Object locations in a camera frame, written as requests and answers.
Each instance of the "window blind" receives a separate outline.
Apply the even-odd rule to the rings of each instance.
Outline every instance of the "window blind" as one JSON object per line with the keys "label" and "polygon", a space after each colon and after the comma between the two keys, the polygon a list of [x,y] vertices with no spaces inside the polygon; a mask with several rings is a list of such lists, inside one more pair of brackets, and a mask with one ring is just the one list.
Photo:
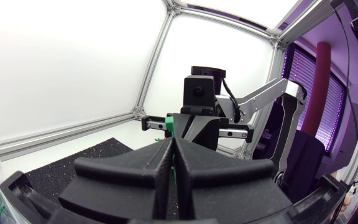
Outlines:
{"label": "window blind", "polygon": [[[297,129],[300,130],[305,120],[305,114],[310,101],[311,89],[313,87],[314,70],[316,62],[302,51],[294,49],[289,79],[301,83],[307,90],[305,110],[299,117]],[[337,131],[338,123],[342,114],[345,97],[345,87],[332,75],[329,78],[328,94],[323,115],[316,133],[316,139],[320,140],[326,152],[330,151],[331,145]]]}

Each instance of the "window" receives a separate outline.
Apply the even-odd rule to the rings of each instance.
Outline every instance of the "window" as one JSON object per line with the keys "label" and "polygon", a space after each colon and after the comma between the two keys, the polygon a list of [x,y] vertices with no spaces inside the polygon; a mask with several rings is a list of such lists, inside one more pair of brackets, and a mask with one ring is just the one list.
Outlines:
{"label": "window", "polygon": [[[283,76],[289,80],[296,80],[301,83],[307,90],[305,110],[299,116],[297,129],[300,130],[305,119],[308,109],[310,93],[313,87],[314,70],[316,67],[316,59],[308,52],[304,51],[297,45],[291,45],[286,53],[286,60],[283,69]],[[336,137],[336,131],[341,122],[344,108],[346,88],[331,73],[328,84],[328,94],[326,105],[324,107],[323,116],[316,133],[316,139],[320,140],[327,153],[330,152],[332,143]]]}

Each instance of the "black foam mat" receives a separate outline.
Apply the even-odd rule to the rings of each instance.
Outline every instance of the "black foam mat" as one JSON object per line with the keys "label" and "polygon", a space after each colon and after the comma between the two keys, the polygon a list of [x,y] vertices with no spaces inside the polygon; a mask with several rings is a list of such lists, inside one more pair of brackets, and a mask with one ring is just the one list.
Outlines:
{"label": "black foam mat", "polygon": [[[76,175],[74,170],[74,160],[76,158],[105,158],[118,156],[131,151],[131,148],[119,142],[117,139],[111,138],[81,152],[77,152],[76,154],[32,170],[26,173],[26,176],[28,177],[34,190],[43,195],[45,198],[59,204],[58,195]],[[177,189],[172,174],[169,184],[167,219],[178,219]]]}

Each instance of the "white panel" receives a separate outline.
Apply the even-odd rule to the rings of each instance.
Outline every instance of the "white panel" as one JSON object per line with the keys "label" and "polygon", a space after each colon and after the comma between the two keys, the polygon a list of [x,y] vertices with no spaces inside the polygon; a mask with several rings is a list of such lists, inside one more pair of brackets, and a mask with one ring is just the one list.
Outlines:
{"label": "white panel", "polygon": [[182,2],[227,12],[274,29],[281,25],[302,0],[182,0]]}
{"label": "white panel", "polygon": [[0,1],[0,140],[129,112],[166,6]]}
{"label": "white panel", "polygon": [[[226,82],[234,96],[246,96],[266,83],[272,54],[270,43],[256,35],[180,15],[174,18],[164,43],[145,112],[152,116],[179,113],[184,78],[190,75],[192,65],[226,70]],[[221,93],[227,95],[223,86]]]}

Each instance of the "red pillar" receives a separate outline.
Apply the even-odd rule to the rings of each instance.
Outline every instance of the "red pillar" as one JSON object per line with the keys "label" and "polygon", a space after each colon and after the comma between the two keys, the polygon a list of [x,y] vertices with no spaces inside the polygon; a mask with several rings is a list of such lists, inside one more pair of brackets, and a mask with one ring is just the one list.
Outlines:
{"label": "red pillar", "polygon": [[331,46],[325,42],[317,44],[316,70],[310,93],[308,110],[301,131],[315,136],[326,104],[329,74],[331,71]]}

